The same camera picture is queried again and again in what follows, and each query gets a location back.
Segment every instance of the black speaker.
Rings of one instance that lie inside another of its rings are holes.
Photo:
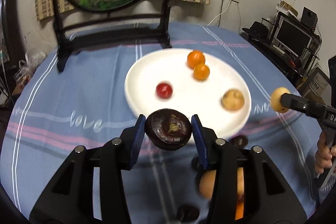
[[[316,24],[317,24],[317,14],[313,11],[309,10],[308,8],[304,7],[301,17],[301,23],[315,31]]]

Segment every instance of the wall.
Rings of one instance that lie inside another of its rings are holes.
[[[319,51],[321,69],[329,76],[328,60],[336,55],[335,22],[336,0],[285,0],[298,11],[301,17],[303,7],[307,7],[318,15],[318,26],[322,36]]]
[[[241,13],[241,27],[250,27],[254,21],[261,21],[261,17],[272,17],[276,12],[275,6],[279,0],[241,0],[239,3]],[[53,31],[52,19],[36,20],[34,0],[17,0],[18,19],[21,25],[21,36],[25,49],[40,47],[46,51],[54,48],[56,38]],[[211,0],[210,5],[190,3],[186,1],[173,1],[171,20],[189,22],[194,24],[208,24],[220,11],[221,0]],[[119,14],[159,12],[161,1],[145,0]],[[65,25],[93,18],[99,15],[72,12],[65,14]],[[239,13],[237,4],[232,2],[228,11],[221,18],[221,27],[239,32]]]

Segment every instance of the dark brown water chestnut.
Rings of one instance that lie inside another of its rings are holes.
[[[158,148],[174,151],[186,145],[191,137],[192,128],[185,115],[165,108],[148,116],[145,132]]]

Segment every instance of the red object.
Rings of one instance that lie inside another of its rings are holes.
[[[156,94],[162,99],[169,99],[173,94],[173,88],[167,83],[160,83],[156,86]]]

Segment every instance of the oval plate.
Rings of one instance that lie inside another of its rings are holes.
[[[162,109],[175,109],[189,120],[197,114],[204,127],[212,128],[218,138],[230,138],[246,124],[251,111],[250,90],[234,68],[210,54],[204,53],[210,76],[200,82],[193,78],[186,59],[191,50],[170,48],[151,52],[136,61],[125,79],[125,96],[133,114],[149,116]],[[160,82],[169,82],[173,87],[170,99],[157,97],[155,88]],[[221,105],[228,89],[239,89],[245,98],[241,110],[231,112]]]

